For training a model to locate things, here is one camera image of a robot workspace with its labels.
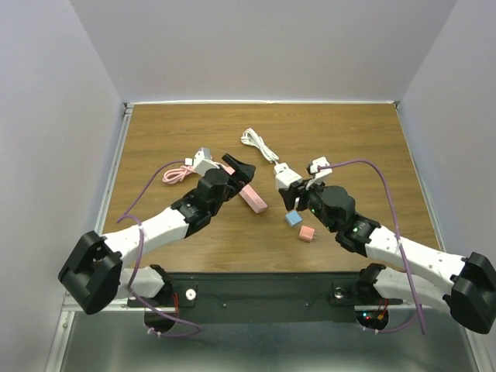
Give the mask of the pink usb charger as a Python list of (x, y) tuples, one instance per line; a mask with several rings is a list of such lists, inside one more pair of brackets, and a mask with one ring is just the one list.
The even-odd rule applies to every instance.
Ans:
[(302, 226), (299, 230), (298, 238), (306, 243), (311, 243), (318, 239), (318, 236), (314, 228)]

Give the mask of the pink power strip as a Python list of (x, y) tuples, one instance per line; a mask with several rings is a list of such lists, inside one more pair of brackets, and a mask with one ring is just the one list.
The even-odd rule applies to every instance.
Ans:
[(239, 192), (239, 196), (257, 214), (260, 214), (267, 209), (267, 203), (256, 193), (256, 191), (249, 184), (246, 185)]

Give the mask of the white power strip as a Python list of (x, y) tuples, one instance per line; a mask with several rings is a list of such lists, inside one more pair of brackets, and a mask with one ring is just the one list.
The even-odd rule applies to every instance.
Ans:
[(286, 163), (274, 166), (274, 179), (277, 190), (288, 190), (291, 184), (303, 181), (302, 176), (292, 170)]

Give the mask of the aluminium frame rail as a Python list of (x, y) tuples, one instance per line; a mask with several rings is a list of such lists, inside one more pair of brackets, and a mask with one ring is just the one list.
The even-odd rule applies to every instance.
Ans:
[(65, 311), (82, 311), (92, 315), (117, 301), (124, 301), (126, 303), (132, 296), (128, 290), (119, 287), (100, 288), (95, 291), (89, 291), (88, 293), (66, 288), (62, 309)]

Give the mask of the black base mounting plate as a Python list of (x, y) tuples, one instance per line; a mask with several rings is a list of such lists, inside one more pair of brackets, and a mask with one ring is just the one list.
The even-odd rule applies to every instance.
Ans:
[(357, 306), (400, 300), (384, 300), (357, 272), (173, 273), (150, 303), (206, 325), (355, 322)]

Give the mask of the blue usb charger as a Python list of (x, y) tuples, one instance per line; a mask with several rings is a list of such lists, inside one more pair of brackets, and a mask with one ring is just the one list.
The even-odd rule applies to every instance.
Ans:
[(290, 227), (294, 227), (296, 225), (298, 225), (299, 223), (302, 222), (302, 217), (300, 216), (300, 214), (293, 210), (293, 211), (290, 211), (288, 212), (285, 217), (284, 217), (286, 223), (290, 226)]

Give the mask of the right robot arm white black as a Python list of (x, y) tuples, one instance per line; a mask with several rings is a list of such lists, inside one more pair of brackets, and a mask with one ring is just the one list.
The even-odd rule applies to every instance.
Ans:
[(394, 232), (355, 209), (340, 186), (311, 180), (276, 189), (287, 210), (309, 210), (345, 250), (389, 264), (366, 269), (356, 292), (365, 302), (378, 298), (418, 301), (449, 313), (463, 327), (487, 334), (495, 321), (495, 269), (476, 252), (464, 257), (434, 250)]

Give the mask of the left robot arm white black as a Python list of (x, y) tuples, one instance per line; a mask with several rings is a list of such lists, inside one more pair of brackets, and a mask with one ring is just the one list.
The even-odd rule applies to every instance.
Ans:
[(255, 166), (229, 154), (222, 160), (230, 170), (195, 159), (194, 169), (201, 175), (196, 188), (158, 215), (118, 232), (101, 236), (90, 231), (80, 237), (58, 280), (86, 314), (100, 312), (115, 299), (142, 297), (155, 305), (171, 300), (173, 288), (165, 271), (139, 263), (143, 254), (205, 228), (222, 205), (253, 180)]

